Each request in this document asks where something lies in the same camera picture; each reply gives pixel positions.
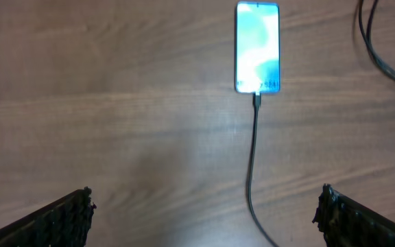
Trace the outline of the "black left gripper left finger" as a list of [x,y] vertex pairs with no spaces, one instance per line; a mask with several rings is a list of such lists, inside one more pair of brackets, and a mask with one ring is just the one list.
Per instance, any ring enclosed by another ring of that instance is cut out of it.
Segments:
[[74,192],[0,229],[0,247],[84,247],[96,205],[88,187]]

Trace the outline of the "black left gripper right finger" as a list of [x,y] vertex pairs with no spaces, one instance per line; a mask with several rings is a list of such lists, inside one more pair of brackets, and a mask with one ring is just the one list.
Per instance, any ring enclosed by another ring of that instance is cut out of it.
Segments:
[[328,247],[395,247],[395,223],[325,184],[313,219]]

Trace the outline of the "blue Samsung Galaxy smartphone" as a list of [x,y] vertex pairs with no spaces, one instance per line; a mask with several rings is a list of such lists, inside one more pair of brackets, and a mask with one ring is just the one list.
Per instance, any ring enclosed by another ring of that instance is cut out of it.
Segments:
[[239,93],[280,91],[280,8],[277,3],[237,3],[235,88]]

